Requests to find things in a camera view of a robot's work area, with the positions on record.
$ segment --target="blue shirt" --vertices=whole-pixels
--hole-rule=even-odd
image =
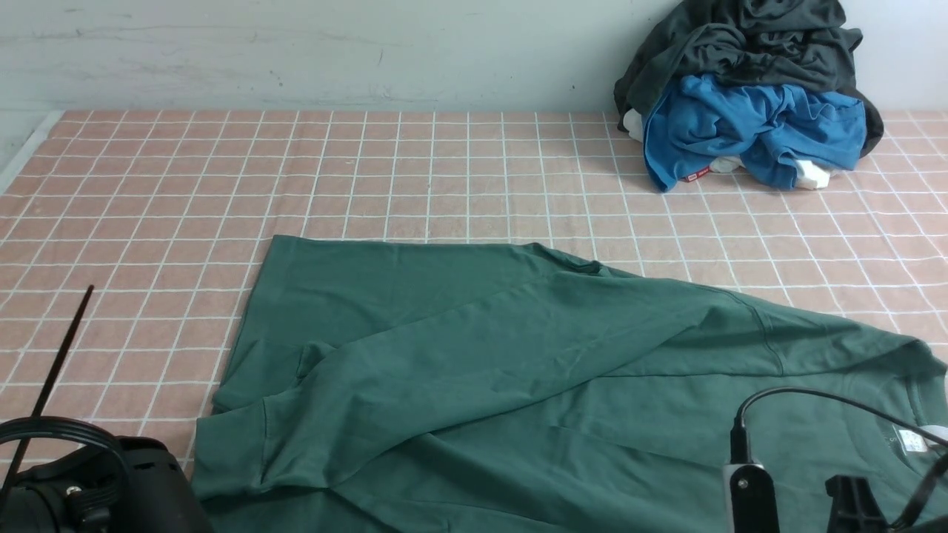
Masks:
[[[756,179],[792,189],[798,159],[852,170],[866,139],[863,103],[797,85],[724,86],[713,74],[672,82],[645,124],[648,174],[662,192],[719,156],[740,156]]]

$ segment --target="black cable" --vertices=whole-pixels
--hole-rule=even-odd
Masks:
[[[130,474],[123,448],[112,433],[102,428],[59,416],[16,418],[0,424],[0,444],[28,438],[51,438],[84,444],[105,450],[115,459],[118,475],[113,484],[89,488],[70,496],[70,504],[79,511],[115,504],[129,485]]]
[[[896,531],[905,529],[913,525],[915,521],[919,519],[922,510],[925,509],[925,505],[932,497],[932,492],[934,492],[935,487],[938,486],[939,479],[941,479],[941,476],[943,476],[946,471],[948,471],[948,453],[939,457],[939,460],[925,473],[925,477],[921,478],[919,487],[915,489],[915,493],[913,493],[912,497],[908,500],[908,504],[905,505],[902,514],[892,523],[891,527],[893,529]]]
[[[867,413],[875,414],[883,420],[887,420],[896,426],[910,430],[911,432],[921,435],[922,437],[936,444],[948,448],[948,440],[945,440],[937,435],[933,435],[932,433],[927,432],[918,426],[913,426],[912,424],[904,422],[899,418],[892,416],[891,414],[884,413],[856,400],[851,400],[847,397],[834,395],[832,393],[818,391],[816,389],[807,389],[805,387],[774,387],[773,389],[766,389],[751,395],[740,404],[740,407],[738,408],[738,414],[734,417],[734,427],[731,429],[731,464],[749,464],[754,462],[751,455],[750,436],[747,433],[747,426],[744,420],[748,408],[750,408],[751,405],[761,398],[783,393],[812,395],[836,400],[857,409],[866,411]],[[945,453],[939,457],[938,461],[936,461],[935,464],[928,470],[925,476],[921,479],[921,483],[919,483],[915,493],[912,494],[912,497],[909,499],[908,504],[906,504],[905,508],[902,510],[902,514],[899,515],[899,518],[896,519],[890,527],[895,530],[900,530],[914,524],[921,515],[921,511],[928,503],[928,500],[931,498],[932,492],[938,485],[939,479],[946,471],[948,471],[948,453]]]
[[[744,414],[747,412],[747,409],[751,407],[756,401],[761,398],[767,397],[769,395],[780,395],[784,393],[796,393],[800,395],[811,395],[811,396],[820,396],[824,398],[833,399],[857,409],[861,409],[868,413],[875,414],[883,420],[887,420],[896,426],[910,430],[912,433],[917,433],[926,439],[940,444],[948,448],[948,440],[945,440],[937,435],[933,435],[930,432],[919,428],[918,426],[913,426],[907,422],[903,422],[899,418],[892,416],[891,414],[884,413],[875,409],[873,407],[867,406],[865,403],[858,402],[856,400],[851,400],[847,397],[834,395],[832,393],[825,393],[823,391],[818,391],[816,389],[807,389],[805,387],[774,387],[773,389],[766,389],[751,395],[740,404],[738,408],[738,414],[734,417],[734,428],[731,430],[731,463],[732,464],[747,464],[753,463],[754,461],[751,458],[751,443],[750,439],[747,436],[747,428],[744,424]]]
[[[944,533],[945,531],[948,531],[948,515],[939,516],[932,521],[908,529],[902,529],[900,533]]]
[[[33,405],[31,416],[43,414],[43,409],[46,407],[49,395],[52,394],[53,385],[56,384],[56,379],[63,369],[65,356],[69,353],[69,347],[72,345],[72,340],[76,337],[76,332],[79,331],[79,323],[82,321],[82,315],[85,313],[85,308],[89,305],[89,299],[92,298],[92,291],[94,289],[95,287],[93,285],[85,289],[85,295],[82,296],[79,309],[76,310],[76,314],[72,317],[72,322],[69,323],[69,328],[66,329],[65,337],[63,337],[63,342],[60,344],[60,349],[56,352],[56,358],[53,359],[52,367],[50,367],[49,373],[46,374],[46,381],[43,383],[40,396],[36,399],[36,404]],[[13,453],[13,460],[10,461],[9,469],[7,470],[7,477],[4,479],[3,485],[0,486],[0,509],[4,508],[7,503],[9,492],[13,489],[13,478],[16,477],[16,473],[20,470],[20,465],[23,464],[23,458],[27,455],[27,446],[29,446],[28,438],[21,440],[16,446],[16,451]]]

